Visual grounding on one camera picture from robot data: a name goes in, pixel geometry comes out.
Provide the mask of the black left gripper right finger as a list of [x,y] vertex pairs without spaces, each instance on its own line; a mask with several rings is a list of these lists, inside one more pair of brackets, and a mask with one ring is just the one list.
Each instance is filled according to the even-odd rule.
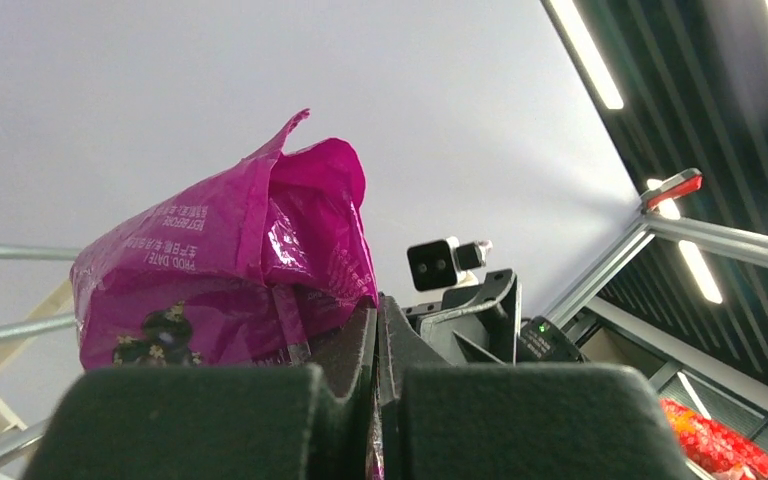
[[378,314],[387,479],[689,479],[655,392],[610,364],[446,362],[396,301]]

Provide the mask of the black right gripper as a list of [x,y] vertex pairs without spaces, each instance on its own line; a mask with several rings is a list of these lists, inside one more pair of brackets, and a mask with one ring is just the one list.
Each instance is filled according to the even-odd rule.
[[548,319],[523,319],[522,288],[510,269],[476,285],[447,290],[440,301],[403,309],[408,323],[453,365],[535,362],[582,363],[584,354]]

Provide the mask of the purple grape candy bag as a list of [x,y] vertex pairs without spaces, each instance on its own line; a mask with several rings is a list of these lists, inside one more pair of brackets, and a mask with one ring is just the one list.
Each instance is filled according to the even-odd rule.
[[70,272],[87,369],[298,364],[378,289],[355,149],[264,145],[100,236]]

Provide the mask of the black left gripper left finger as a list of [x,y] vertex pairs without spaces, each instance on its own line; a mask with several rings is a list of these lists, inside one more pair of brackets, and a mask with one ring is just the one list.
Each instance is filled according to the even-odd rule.
[[358,307],[311,360],[120,367],[63,397],[28,479],[362,479],[377,312]]

